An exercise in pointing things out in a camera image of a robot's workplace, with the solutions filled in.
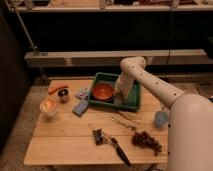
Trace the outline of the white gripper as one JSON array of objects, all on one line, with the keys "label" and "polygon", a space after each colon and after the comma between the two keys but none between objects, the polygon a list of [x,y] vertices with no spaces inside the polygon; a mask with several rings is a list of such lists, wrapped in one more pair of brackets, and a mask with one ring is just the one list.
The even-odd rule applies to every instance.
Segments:
[{"label": "white gripper", "polygon": [[117,95],[118,93],[121,93],[125,98],[127,98],[133,86],[133,82],[134,80],[130,76],[121,73],[116,80],[114,94]]}]

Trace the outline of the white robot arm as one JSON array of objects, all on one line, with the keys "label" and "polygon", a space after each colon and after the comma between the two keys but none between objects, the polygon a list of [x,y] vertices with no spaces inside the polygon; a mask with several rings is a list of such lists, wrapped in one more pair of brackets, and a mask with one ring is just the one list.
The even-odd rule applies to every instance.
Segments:
[{"label": "white robot arm", "polygon": [[213,103],[145,70],[143,57],[124,58],[115,92],[127,96],[137,80],[169,110],[168,171],[213,171]]}]

